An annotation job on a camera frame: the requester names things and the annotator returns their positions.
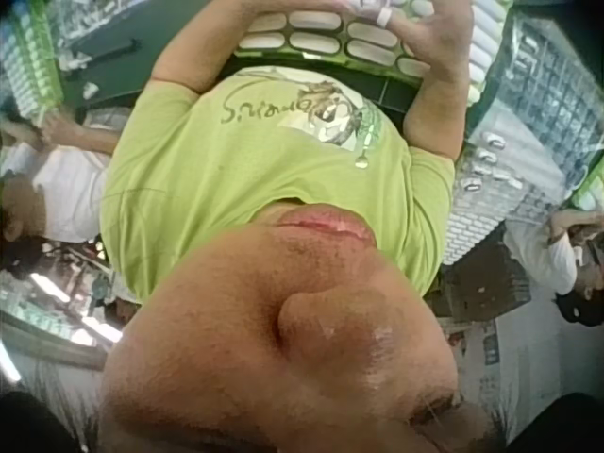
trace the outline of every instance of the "green t-shirt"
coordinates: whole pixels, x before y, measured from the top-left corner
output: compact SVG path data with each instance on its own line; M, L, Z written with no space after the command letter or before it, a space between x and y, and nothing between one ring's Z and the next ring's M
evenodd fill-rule
M189 251L271 202L329 203L361 215L424 294L445 251L454 174L324 75L249 68L201 98L154 82L111 161L102 234L144 301Z

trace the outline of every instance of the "lip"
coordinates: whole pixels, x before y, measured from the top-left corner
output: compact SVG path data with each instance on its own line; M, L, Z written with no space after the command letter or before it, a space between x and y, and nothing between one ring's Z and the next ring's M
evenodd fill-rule
M279 218L277 226L300 227L334 236L352 237L367 246L378 248L376 235L362 217L331 205L306 205L289 210Z

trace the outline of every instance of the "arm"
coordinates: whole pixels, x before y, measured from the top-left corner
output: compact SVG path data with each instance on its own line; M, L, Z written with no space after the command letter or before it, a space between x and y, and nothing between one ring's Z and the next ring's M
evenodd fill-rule
M36 151L42 151L44 148L40 133L25 123L3 121L0 123L0 132L3 135L9 136L17 143L27 143Z
M549 219L549 243L556 243L568 233L571 227L592 226L591 234L604 228L604 213L599 211L561 210Z
M111 156L120 140L120 133L113 130L81 126L60 111L44 116L42 135L47 143L74 146L84 151L94 151Z
M345 10L344 0L213 0L159 56L151 80L198 94L211 89L258 14L294 9Z
M433 0L435 13L414 23L393 11L388 27L430 65L403 125L409 145L456 160L463 145L470 88L473 14L469 0Z
M94 129L91 127L80 126L76 133L68 138L65 146L75 146L85 151L95 151L101 154L113 155L113 151L120 141L120 133L113 130Z

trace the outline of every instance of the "white shirt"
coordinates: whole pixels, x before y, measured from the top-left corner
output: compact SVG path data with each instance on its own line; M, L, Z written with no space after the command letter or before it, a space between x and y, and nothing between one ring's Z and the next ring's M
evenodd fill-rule
M26 175L36 192L43 193L45 238L83 243L100 232L100 202L109 161L109 156L70 146L40 153L21 143L9 151L2 172Z
M560 295L573 291L577 282L577 257L568 234L549 244L549 226L507 221L504 244L539 284Z

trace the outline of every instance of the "nose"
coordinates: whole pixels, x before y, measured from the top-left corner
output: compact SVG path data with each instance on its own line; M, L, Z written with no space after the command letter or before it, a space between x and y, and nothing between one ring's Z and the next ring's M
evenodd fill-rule
M375 290L338 287L291 296L278 332L284 354L307 375L343 391L376 390L395 368L398 316Z

